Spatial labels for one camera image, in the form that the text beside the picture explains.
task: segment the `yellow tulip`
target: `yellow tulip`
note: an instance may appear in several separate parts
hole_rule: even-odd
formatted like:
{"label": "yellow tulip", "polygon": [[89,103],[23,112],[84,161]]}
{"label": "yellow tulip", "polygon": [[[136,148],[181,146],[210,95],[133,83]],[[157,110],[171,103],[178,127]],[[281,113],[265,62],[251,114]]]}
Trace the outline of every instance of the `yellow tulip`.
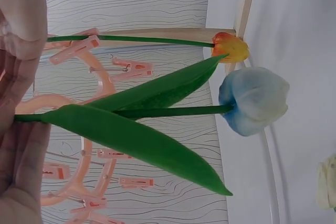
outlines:
{"label": "yellow tulip", "polygon": [[215,47],[212,48],[212,56],[229,54],[222,59],[222,63],[237,63],[245,60],[248,55],[248,46],[236,36],[228,33],[218,33],[212,39]]}

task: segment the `artificial tulip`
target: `artificial tulip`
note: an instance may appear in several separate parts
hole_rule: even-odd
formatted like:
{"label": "artificial tulip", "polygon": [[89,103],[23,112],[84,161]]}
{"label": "artificial tulip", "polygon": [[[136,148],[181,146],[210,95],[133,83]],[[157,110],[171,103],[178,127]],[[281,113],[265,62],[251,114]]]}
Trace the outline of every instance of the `artificial tulip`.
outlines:
{"label": "artificial tulip", "polygon": [[233,71],[219,88],[219,103],[234,108],[222,116],[242,136],[259,133],[287,111],[288,90],[288,82],[266,68]]}
{"label": "artificial tulip", "polygon": [[228,33],[218,33],[212,39],[215,47],[212,48],[212,56],[229,54],[222,59],[222,63],[237,63],[245,60],[248,55],[248,46],[236,36]]}

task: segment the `pink clothespin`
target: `pink clothespin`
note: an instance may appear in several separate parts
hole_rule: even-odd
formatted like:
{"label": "pink clothespin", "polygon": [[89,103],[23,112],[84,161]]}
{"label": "pink clothespin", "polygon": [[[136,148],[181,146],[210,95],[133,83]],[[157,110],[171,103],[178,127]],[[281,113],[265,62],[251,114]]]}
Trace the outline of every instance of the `pink clothespin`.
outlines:
{"label": "pink clothespin", "polygon": [[50,162],[43,163],[42,178],[67,179],[69,177],[70,177],[70,166]]}
{"label": "pink clothespin", "polygon": [[119,185],[122,188],[144,188],[154,186],[154,180],[152,178],[132,178],[132,177],[122,177],[119,178]]}
{"label": "pink clothespin", "polygon": [[112,63],[117,66],[128,68],[127,72],[110,76],[110,81],[124,81],[132,78],[141,78],[153,75],[153,65],[148,62],[139,62],[132,60],[112,59]]}
{"label": "pink clothespin", "polygon": [[99,31],[96,28],[75,34],[75,35],[89,35],[89,38],[79,41],[73,41],[69,47],[51,56],[49,60],[51,61],[52,64],[57,65],[64,62],[67,59],[70,59],[83,52],[98,47],[100,44],[100,40],[97,36],[98,34]]}
{"label": "pink clothespin", "polygon": [[106,208],[107,200],[106,198],[99,198],[91,195],[83,195],[71,193],[71,195],[81,198],[83,201],[83,207],[70,210],[70,213],[83,212],[83,211],[94,211],[97,209]]}
{"label": "pink clothespin", "polygon": [[130,155],[127,155],[125,153],[116,152],[112,149],[98,149],[97,150],[97,156],[99,158],[133,158]]}
{"label": "pink clothespin", "polygon": [[82,150],[80,152],[80,154],[82,156],[92,156],[94,154],[97,155],[98,158],[118,158],[118,159],[130,159],[130,158],[134,158],[131,157],[130,155],[127,155],[125,153],[122,152],[117,152],[113,149],[109,149],[109,148],[101,148],[101,149],[97,149],[97,151],[93,151],[90,153],[87,153],[86,151]]}
{"label": "pink clothespin", "polygon": [[95,212],[90,213],[89,219],[91,220],[90,224],[125,224],[123,221],[114,220],[108,216],[100,215]]}

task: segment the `white wall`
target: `white wall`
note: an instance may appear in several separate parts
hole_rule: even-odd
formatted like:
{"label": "white wall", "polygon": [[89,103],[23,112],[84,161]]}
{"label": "white wall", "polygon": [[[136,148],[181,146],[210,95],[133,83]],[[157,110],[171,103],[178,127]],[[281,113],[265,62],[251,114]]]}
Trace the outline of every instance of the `white wall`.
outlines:
{"label": "white wall", "polygon": [[[236,0],[209,0],[207,27],[231,26],[232,11]],[[333,223],[333,211],[324,211],[315,203],[317,190],[317,165],[336,152],[336,128],[333,106],[336,95],[334,66],[336,63],[336,0],[253,0],[245,40],[249,44],[254,66],[263,66],[283,76],[291,85],[288,97],[289,110],[273,125],[273,136],[269,138],[270,152],[276,176],[281,223],[315,224]],[[249,165],[236,165],[233,159],[224,164],[225,179],[229,183],[249,179],[251,185],[242,184],[243,203],[240,216],[230,211],[231,217],[240,218],[235,223],[265,222],[270,212],[267,202],[269,194],[256,192],[265,184],[265,175],[260,167],[264,164],[259,157],[258,145],[253,138],[237,138],[238,143],[223,138],[221,149],[230,144],[235,151],[241,150],[242,159]],[[228,177],[233,166],[240,169]],[[245,170],[255,171],[244,174]],[[259,195],[253,206],[244,202],[249,194]],[[264,209],[264,216],[253,214],[249,209]]]}

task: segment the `green stem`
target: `green stem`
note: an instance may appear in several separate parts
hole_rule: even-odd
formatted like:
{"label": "green stem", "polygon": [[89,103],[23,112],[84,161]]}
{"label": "green stem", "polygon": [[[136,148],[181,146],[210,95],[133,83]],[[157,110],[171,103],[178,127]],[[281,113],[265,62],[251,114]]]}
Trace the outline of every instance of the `green stem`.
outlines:
{"label": "green stem", "polygon": [[[123,110],[115,111],[115,114],[125,118],[160,118],[163,116],[183,116],[183,115],[206,115],[225,114],[233,109],[231,105],[188,107],[188,108],[168,108],[168,109],[147,109],[147,110]],[[15,115],[15,121],[40,122],[41,114]]]}
{"label": "green stem", "polygon": [[14,121],[20,122],[42,122],[42,114],[30,114],[30,115],[15,115]]}
{"label": "green stem", "polygon": [[[57,37],[49,37],[47,39],[47,42],[83,40],[88,37],[89,37],[88,35],[57,36]],[[198,46],[198,47],[215,47],[215,44],[213,43],[183,40],[183,39],[165,39],[165,38],[114,36],[114,35],[98,35],[98,38],[101,40],[155,42],[155,43],[182,44],[182,45],[190,45],[190,46]]]}

